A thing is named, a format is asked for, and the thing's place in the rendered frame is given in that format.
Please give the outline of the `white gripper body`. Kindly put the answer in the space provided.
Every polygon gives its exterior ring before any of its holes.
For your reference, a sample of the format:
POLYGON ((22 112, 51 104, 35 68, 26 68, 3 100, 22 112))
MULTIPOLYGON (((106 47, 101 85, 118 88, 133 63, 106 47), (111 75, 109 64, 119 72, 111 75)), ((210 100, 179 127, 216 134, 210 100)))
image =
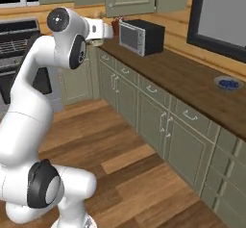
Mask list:
POLYGON ((103 39, 113 38, 113 28, 107 23, 103 23, 103 39))

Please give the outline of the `green lower cabinet door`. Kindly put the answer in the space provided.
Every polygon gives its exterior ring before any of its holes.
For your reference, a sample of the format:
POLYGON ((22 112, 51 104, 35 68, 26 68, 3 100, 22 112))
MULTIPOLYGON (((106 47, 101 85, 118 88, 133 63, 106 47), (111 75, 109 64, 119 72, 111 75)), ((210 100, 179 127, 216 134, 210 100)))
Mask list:
POLYGON ((133 127, 136 125, 137 91, 130 82, 122 77, 118 79, 117 103, 118 111, 133 127))
POLYGON ((159 154, 165 135, 166 120, 167 110, 141 92, 139 94, 138 131, 159 154), (160 116, 163 112, 166 112, 162 123, 164 132, 160 132, 160 116))
POLYGON ((100 65, 101 73, 101 91, 103 98, 116 108, 116 94, 115 90, 111 89, 111 75, 115 74, 105 64, 100 65))
POLYGON ((165 138, 164 159, 197 192, 205 182, 213 143, 174 115, 170 138, 165 138))

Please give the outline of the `green lower cabinet run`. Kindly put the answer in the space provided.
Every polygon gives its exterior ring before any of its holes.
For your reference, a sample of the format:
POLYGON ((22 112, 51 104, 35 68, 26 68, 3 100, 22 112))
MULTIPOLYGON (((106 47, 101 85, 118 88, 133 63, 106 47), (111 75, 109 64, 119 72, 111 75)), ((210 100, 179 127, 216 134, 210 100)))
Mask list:
POLYGON ((64 105, 100 97, 97 50, 89 45, 84 62, 75 70, 59 70, 61 100, 64 105))

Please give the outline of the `green drawer front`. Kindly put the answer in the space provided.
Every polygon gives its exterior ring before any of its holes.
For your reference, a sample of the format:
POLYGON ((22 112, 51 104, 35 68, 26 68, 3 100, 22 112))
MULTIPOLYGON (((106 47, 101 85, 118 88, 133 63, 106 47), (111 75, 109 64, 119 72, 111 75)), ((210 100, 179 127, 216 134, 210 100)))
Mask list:
POLYGON ((114 58, 109 55, 107 52, 99 49, 99 59, 106 64, 107 66, 111 67, 112 69, 115 69, 115 62, 114 62, 114 58), (109 59, 106 61, 104 59, 102 59, 102 56, 107 56, 109 59))
POLYGON ((140 88, 146 94, 148 94, 151 98, 153 98, 154 100, 156 100, 157 102, 162 104, 164 107, 168 107, 170 94, 167 91, 158 87, 156 84, 154 84, 153 82, 149 81, 148 79, 146 79, 142 76, 139 77, 139 85, 140 85, 140 88), (149 92, 146 89, 146 87, 148 87, 148 86, 151 86, 152 89, 157 89, 158 92, 156 92, 156 93, 149 92))
POLYGON ((195 109, 188 106, 183 101, 177 99, 176 97, 171 98, 170 111, 175 114, 179 119, 187 123, 194 130, 199 132, 201 135, 205 136, 211 141, 215 141, 218 132, 218 125, 212 122, 209 118, 199 113, 195 109), (183 116, 183 112, 188 110, 191 116, 198 116, 197 120, 191 121, 183 116))
POLYGON ((115 67, 116 67, 116 71, 122 75, 125 79, 127 79, 128 81, 132 82, 133 84, 137 84, 137 74, 136 72, 129 68, 128 66, 126 66, 125 64, 123 64, 120 61, 115 61, 115 67), (125 68, 126 70, 129 70, 128 74, 124 74, 121 72, 121 69, 125 68))

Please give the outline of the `black and silver microwave oven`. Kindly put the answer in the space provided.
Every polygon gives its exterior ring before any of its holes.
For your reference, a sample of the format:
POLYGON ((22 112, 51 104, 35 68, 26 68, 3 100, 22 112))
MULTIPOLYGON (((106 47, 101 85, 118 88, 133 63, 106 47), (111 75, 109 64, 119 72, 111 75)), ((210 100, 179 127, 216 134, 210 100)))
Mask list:
POLYGON ((163 51, 165 28, 142 19, 119 22, 119 44, 141 57, 163 51))

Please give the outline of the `black stove with oven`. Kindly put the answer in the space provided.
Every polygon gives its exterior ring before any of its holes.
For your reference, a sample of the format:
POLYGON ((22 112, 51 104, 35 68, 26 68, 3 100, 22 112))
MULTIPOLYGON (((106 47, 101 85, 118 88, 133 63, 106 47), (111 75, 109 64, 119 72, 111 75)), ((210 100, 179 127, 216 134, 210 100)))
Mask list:
MULTIPOLYGON (((35 17, 0 19, 0 114, 10 106, 12 78, 32 35, 40 34, 35 17)), ((62 109, 58 71, 43 67, 37 72, 33 87, 51 102, 55 112, 62 109)))

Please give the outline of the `large dark framed window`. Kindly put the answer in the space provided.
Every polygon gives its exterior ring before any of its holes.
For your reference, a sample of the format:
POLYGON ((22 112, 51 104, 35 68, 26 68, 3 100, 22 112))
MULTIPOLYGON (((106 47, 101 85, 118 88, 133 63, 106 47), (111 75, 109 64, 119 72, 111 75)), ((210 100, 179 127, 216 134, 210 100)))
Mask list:
POLYGON ((186 42, 246 63, 246 0, 192 0, 186 42))

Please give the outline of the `grey bowl with blue pattern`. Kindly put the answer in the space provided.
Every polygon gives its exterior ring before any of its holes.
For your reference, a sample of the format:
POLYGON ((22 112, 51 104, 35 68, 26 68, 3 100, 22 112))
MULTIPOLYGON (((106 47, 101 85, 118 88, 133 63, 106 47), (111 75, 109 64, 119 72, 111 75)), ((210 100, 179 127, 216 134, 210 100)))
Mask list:
POLYGON ((214 79, 214 83, 222 90, 236 91, 241 89, 244 84, 242 81, 231 76, 219 76, 214 79))

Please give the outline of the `green drawer stack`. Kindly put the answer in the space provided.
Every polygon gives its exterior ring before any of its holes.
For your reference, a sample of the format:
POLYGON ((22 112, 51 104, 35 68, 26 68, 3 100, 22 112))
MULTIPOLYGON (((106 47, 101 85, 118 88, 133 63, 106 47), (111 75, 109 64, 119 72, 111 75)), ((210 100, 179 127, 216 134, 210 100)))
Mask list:
POLYGON ((221 129, 201 194, 229 228, 246 228, 246 142, 221 129))

